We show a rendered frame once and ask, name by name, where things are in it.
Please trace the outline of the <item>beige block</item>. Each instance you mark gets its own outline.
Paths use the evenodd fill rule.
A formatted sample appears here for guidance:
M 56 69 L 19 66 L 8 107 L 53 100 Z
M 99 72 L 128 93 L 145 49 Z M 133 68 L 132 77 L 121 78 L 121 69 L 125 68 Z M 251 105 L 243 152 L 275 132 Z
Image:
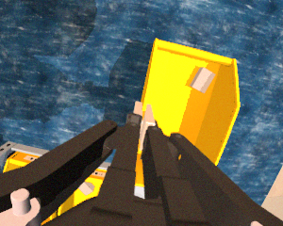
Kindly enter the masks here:
M 190 87 L 205 94 L 215 75 L 216 74 L 210 70 L 200 67 L 195 77 L 192 79 Z
M 84 182 L 78 189 L 85 195 L 89 195 L 94 191 L 95 186 L 92 183 Z

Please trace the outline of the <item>yellow bin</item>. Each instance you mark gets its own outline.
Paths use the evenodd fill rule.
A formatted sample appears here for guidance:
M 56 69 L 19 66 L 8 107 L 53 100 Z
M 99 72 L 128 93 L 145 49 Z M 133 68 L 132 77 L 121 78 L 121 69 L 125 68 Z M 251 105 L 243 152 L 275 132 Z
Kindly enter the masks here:
M 69 210 L 70 208 L 74 207 L 75 205 L 79 204 L 80 202 L 85 201 L 88 198 L 97 196 L 99 188 L 103 182 L 106 170 L 97 169 L 85 182 L 93 183 L 95 186 L 94 191 L 85 196 L 79 189 L 77 189 L 70 198 L 58 209 L 58 215 L 64 213 L 65 211 Z M 99 185 L 98 185 L 99 184 Z
M 13 154 L 10 158 L 7 159 L 4 171 L 9 171 L 9 170 L 14 170 L 17 168 L 20 168 L 21 166 L 23 167 L 24 165 L 28 164 L 29 162 L 37 159 L 39 156 L 36 155 L 32 155 L 32 154 L 28 154 L 28 153 L 20 153 L 20 152 L 16 152 L 15 154 Z M 14 164 L 14 165 L 13 165 Z M 18 166 L 17 166 L 18 165 Z M 55 218 L 58 216 L 58 210 L 52 215 L 50 216 L 50 218 L 48 218 L 47 220 L 45 220 L 42 225 L 44 223 L 46 223 L 47 221 Z
M 205 94 L 190 87 L 200 67 L 216 74 Z M 163 134 L 181 133 L 217 166 L 240 109 L 236 59 L 155 39 L 144 84 L 142 116 L 151 105 Z

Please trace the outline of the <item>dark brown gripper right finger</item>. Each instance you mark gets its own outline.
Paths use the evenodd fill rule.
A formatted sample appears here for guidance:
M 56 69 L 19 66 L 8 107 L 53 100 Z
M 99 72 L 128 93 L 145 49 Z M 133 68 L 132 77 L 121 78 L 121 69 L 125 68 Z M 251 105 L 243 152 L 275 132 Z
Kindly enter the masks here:
M 161 199 L 166 226 L 283 226 L 185 136 L 164 135 L 149 104 L 140 151 L 144 198 Z

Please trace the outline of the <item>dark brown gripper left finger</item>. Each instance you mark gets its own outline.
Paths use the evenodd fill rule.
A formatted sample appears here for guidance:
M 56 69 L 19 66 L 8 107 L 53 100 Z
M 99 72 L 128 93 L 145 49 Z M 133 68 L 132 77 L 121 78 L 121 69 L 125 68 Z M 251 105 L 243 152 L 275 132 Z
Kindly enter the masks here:
M 41 226 L 113 150 L 84 226 L 132 226 L 142 122 L 142 103 L 136 102 L 125 126 L 101 121 L 25 166 L 0 173 L 0 226 Z

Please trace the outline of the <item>grey metal shelf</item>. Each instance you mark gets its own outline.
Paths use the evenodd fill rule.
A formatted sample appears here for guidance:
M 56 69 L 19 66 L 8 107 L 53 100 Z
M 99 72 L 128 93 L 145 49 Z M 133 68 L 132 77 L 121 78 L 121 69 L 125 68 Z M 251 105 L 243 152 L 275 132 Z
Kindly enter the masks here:
M 31 146 L 26 146 L 23 144 L 19 144 L 19 143 L 15 143 L 15 142 L 11 142 L 8 141 L 7 143 L 5 143 L 4 145 L 2 145 L 0 147 L 0 166 L 7 162 L 7 159 L 12 156 L 14 153 L 17 152 L 21 152 L 21 153 L 28 153 L 28 154 L 32 154 L 32 155 L 36 155 L 36 156 L 42 156 L 43 154 L 49 152 L 47 150 L 44 149 L 39 149 L 39 148 L 35 148 L 35 147 L 31 147 Z M 100 170 L 107 170 L 108 166 L 110 166 L 111 163 L 108 162 L 103 162 L 99 169 Z M 143 198 L 144 199 L 144 190 L 143 190 L 143 186 L 135 186 L 135 195 Z

